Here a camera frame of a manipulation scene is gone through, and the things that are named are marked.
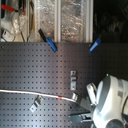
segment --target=metal bracket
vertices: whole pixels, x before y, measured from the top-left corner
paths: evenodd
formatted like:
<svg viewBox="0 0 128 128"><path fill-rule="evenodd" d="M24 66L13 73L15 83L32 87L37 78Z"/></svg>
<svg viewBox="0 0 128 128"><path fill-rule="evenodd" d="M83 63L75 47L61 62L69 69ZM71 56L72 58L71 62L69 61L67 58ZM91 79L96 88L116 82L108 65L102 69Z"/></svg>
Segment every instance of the metal bracket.
<svg viewBox="0 0 128 128"><path fill-rule="evenodd" d="M43 100L44 100L44 99L43 99L42 96L38 96L38 97L36 98L36 100L34 101L34 104L31 106L30 111L31 111L32 113L34 113L34 112L36 111L36 109L42 104L42 101L43 101Z"/></svg>
<svg viewBox="0 0 128 128"><path fill-rule="evenodd" d="M91 122L92 121L92 114L91 113L84 113L84 114L75 114L69 116L71 123L77 122Z"/></svg>
<svg viewBox="0 0 128 128"><path fill-rule="evenodd" d="M72 100L74 100L78 105L85 108L86 110L89 110L90 112L92 111L88 98L85 99L80 95L73 93Z"/></svg>
<svg viewBox="0 0 128 128"><path fill-rule="evenodd" d="M76 71L71 71L71 86L72 91L76 90Z"/></svg>

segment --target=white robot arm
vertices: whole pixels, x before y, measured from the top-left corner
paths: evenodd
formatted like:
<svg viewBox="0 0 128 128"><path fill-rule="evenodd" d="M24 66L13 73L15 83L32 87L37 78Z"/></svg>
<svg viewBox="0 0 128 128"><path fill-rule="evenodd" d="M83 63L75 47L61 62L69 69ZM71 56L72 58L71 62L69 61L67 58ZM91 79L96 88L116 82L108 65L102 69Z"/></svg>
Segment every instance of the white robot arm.
<svg viewBox="0 0 128 128"><path fill-rule="evenodd" d="M128 82L113 76L105 77L95 95L93 86L87 90L95 104L93 122L97 128L125 128L128 121Z"/></svg>

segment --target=blue clamp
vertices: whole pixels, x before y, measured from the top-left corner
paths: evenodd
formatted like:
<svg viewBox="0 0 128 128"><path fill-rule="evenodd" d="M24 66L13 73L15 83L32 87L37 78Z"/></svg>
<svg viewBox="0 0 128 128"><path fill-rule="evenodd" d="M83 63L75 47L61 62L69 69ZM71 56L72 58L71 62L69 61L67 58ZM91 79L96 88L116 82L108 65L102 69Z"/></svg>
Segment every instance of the blue clamp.
<svg viewBox="0 0 128 128"><path fill-rule="evenodd" d="M90 52L92 52L101 42L100 37L94 42L94 44L91 46L91 48L89 49Z"/></svg>
<svg viewBox="0 0 128 128"><path fill-rule="evenodd" d="M56 52L56 51L57 51L57 48L56 48L56 46L54 45L52 39L51 39L49 36L46 38L46 41L47 41L47 42L49 43L49 45L52 47L53 51Z"/></svg>

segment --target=pegboard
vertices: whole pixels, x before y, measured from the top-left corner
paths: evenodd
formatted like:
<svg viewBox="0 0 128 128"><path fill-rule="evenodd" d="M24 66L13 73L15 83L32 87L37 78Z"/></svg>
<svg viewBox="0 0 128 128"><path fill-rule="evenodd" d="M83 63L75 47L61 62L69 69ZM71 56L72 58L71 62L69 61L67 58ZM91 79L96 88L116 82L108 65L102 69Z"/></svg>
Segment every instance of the pegboard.
<svg viewBox="0 0 128 128"><path fill-rule="evenodd" d="M128 45L0 43L0 88L36 91L71 98L70 72L77 71L76 92L87 96L86 85L96 85L111 74L128 80ZM75 103L44 98L35 113L29 110L36 96L0 93L0 128L89 128L90 123L70 123L68 116L86 112Z"/></svg>

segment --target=wire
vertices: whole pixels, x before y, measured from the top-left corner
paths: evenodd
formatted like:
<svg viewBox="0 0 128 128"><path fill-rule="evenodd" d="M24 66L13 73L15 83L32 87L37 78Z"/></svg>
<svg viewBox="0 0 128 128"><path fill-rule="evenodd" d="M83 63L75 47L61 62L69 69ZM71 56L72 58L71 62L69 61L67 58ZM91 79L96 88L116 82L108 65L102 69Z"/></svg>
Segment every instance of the wire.
<svg viewBox="0 0 128 128"><path fill-rule="evenodd" d="M0 89L0 92L40 95L40 96L44 96L44 97L51 97L51 98L57 98L57 99L63 99L63 100L75 102L74 100L66 98L66 97L49 95L49 94L44 94L44 93L40 93L40 92L29 92L29 91L19 91L19 90L3 90L3 89Z"/></svg>

